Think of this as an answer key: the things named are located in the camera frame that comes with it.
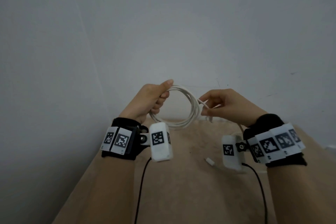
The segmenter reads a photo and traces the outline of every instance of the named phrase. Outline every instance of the white wall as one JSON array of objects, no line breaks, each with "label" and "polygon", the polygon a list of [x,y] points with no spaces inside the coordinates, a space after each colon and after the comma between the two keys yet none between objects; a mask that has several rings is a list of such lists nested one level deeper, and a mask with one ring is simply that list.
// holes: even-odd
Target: white wall
[{"label": "white wall", "polygon": [[0,223],[51,223],[111,120],[75,0],[0,0]]},{"label": "white wall", "polygon": [[[112,116],[173,78],[197,96],[233,88],[335,143],[335,0],[77,1]],[[188,112],[176,93],[161,116]]]}]

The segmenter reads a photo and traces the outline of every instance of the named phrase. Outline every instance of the forearm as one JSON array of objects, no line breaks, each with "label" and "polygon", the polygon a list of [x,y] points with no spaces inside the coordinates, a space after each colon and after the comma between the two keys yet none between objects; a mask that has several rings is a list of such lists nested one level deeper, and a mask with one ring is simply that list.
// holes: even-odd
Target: forearm
[{"label": "forearm", "polygon": [[102,160],[78,224],[130,224],[133,207],[134,161],[113,157]]},{"label": "forearm", "polygon": [[333,223],[335,215],[315,189],[305,166],[267,169],[278,224]]}]

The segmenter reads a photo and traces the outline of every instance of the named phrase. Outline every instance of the person's right arm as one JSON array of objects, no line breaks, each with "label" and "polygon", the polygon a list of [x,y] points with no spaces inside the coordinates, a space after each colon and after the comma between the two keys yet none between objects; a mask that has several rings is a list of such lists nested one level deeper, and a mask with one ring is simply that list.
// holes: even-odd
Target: person's right arm
[{"label": "person's right arm", "polygon": [[[210,108],[203,108],[203,116],[221,117],[246,127],[254,125],[259,117],[267,114],[232,89],[210,90],[199,99],[207,101]],[[314,188],[304,165],[269,167],[267,175],[278,224],[335,221],[333,210]]]}]

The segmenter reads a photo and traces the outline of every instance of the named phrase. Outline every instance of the hand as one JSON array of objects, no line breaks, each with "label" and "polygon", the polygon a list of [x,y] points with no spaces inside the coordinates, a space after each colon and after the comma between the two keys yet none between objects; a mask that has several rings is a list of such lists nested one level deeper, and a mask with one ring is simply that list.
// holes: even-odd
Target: hand
[{"label": "hand", "polygon": [[199,98],[210,109],[203,107],[201,115],[221,117],[249,127],[267,112],[248,101],[233,89],[210,90]]},{"label": "hand", "polygon": [[144,85],[128,106],[121,112],[119,117],[133,119],[142,124],[146,120],[149,111],[152,111],[153,114],[158,114],[160,107],[166,101],[166,98],[169,97],[167,90],[173,83],[174,81],[170,79],[160,85]]}]

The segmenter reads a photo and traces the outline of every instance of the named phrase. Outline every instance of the person's left arm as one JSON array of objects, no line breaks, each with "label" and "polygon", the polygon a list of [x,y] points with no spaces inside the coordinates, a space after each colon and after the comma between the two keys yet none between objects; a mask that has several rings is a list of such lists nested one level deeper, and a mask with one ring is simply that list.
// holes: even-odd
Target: person's left arm
[{"label": "person's left arm", "polygon": [[[173,80],[160,85],[144,85],[119,117],[124,118],[122,121],[126,123],[129,121],[133,124],[142,124],[149,111],[154,114],[160,111],[160,107],[169,97],[167,90],[172,85]],[[133,207],[134,161],[107,156],[103,158],[98,172],[77,223],[130,224]]]}]

